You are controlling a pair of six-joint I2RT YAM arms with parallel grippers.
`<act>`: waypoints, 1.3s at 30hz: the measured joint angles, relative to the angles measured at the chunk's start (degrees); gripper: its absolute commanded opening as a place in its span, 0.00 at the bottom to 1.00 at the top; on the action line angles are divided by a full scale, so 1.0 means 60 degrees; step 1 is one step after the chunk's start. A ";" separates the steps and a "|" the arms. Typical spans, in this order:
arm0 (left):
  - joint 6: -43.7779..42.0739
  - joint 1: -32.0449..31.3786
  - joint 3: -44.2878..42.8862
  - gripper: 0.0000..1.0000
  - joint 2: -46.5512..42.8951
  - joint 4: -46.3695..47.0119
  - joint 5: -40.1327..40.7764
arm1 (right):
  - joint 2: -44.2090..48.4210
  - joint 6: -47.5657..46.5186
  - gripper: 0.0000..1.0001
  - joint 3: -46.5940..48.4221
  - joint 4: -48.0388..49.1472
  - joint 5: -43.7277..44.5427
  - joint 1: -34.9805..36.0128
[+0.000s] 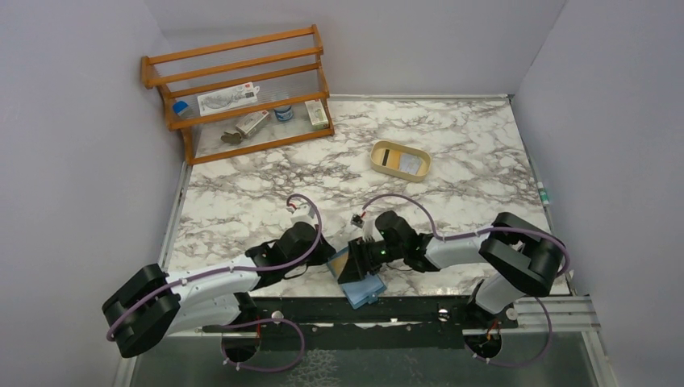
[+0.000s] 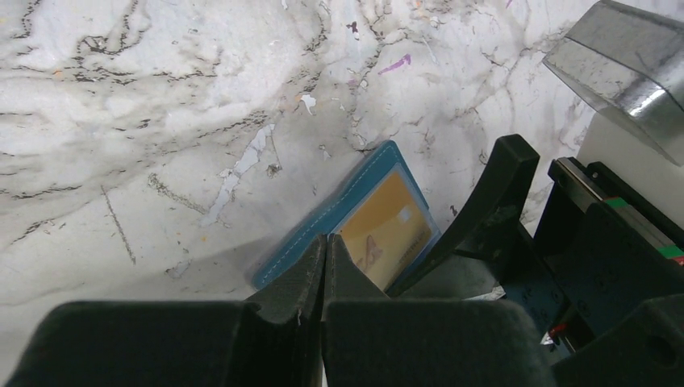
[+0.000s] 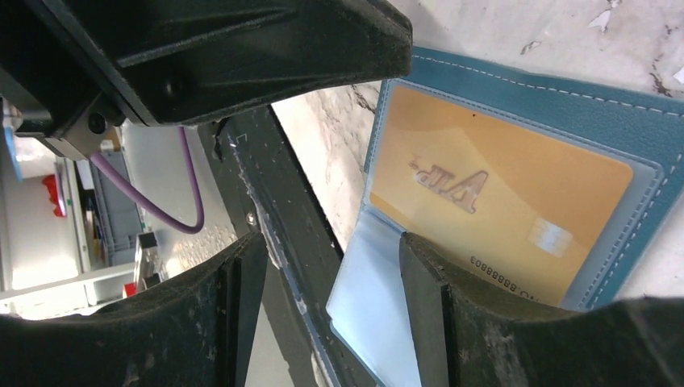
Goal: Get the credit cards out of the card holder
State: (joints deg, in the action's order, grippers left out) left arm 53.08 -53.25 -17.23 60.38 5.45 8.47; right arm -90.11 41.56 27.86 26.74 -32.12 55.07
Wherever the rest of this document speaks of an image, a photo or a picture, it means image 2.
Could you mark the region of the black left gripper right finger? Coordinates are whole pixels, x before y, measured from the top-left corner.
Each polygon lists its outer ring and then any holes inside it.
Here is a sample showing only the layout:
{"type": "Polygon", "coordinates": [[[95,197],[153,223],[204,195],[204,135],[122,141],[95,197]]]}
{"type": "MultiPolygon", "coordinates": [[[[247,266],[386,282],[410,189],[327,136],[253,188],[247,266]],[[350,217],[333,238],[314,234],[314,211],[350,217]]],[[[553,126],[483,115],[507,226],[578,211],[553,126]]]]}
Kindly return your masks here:
{"type": "Polygon", "coordinates": [[[330,235],[323,363],[330,386],[553,386],[536,328],[513,302],[389,298],[330,235]]]}

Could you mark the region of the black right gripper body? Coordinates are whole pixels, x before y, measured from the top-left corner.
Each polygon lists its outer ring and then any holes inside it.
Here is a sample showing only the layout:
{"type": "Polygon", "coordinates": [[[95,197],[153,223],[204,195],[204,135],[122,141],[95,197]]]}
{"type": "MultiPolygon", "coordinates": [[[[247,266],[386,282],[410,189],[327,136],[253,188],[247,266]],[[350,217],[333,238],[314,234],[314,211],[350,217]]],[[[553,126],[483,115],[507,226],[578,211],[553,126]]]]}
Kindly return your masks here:
{"type": "Polygon", "coordinates": [[[534,235],[503,279],[559,386],[683,383],[683,231],[600,162],[554,160],[534,235]]]}

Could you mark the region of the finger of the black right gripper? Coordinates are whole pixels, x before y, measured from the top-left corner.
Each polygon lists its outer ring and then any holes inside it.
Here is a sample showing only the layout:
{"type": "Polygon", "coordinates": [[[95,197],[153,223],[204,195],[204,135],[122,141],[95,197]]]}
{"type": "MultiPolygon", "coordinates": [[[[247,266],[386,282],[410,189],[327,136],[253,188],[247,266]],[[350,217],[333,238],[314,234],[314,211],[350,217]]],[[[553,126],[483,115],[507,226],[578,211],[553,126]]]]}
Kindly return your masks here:
{"type": "Polygon", "coordinates": [[[509,260],[520,216],[540,155],[518,134],[496,139],[473,192],[426,257],[387,293],[396,298],[442,269],[452,258],[478,260],[502,270],[509,260]]]}

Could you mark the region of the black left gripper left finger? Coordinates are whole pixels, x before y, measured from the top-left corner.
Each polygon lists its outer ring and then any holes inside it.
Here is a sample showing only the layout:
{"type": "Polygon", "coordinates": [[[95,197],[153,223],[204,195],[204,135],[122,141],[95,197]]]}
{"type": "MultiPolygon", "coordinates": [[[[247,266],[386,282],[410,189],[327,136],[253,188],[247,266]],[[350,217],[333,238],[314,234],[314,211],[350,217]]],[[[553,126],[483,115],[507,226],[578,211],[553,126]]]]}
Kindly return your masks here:
{"type": "Polygon", "coordinates": [[[241,301],[69,302],[36,328],[10,386],[318,386],[327,239],[241,301]]]}

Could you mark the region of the gold card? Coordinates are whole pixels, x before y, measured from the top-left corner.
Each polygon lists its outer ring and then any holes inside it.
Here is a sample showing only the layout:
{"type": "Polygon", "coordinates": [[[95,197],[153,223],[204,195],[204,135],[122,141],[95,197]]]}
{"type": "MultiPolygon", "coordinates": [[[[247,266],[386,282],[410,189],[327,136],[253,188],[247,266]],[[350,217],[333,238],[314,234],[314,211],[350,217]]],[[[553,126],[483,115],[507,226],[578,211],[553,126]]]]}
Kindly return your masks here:
{"type": "Polygon", "coordinates": [[[419,259],[436,226],[407,174],[395,167],[335,229],[352,262],[378,288],[389,289],[419,259]]]}

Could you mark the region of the blue leather card holder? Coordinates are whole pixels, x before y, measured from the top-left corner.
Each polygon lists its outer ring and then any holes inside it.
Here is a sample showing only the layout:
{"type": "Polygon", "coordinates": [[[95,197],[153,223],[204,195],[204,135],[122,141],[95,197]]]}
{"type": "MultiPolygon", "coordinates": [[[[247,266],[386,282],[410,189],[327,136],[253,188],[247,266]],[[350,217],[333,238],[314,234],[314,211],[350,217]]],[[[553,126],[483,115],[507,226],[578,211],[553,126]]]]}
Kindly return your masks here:
{"type": "Polygon", "coordinates": [[[380,143],[256,270],[262,289],[293,266],[318,235],[340,235],[352,262],[388,290],[421,263],[440,238],[428,203],[398,145],[380,143]]]}

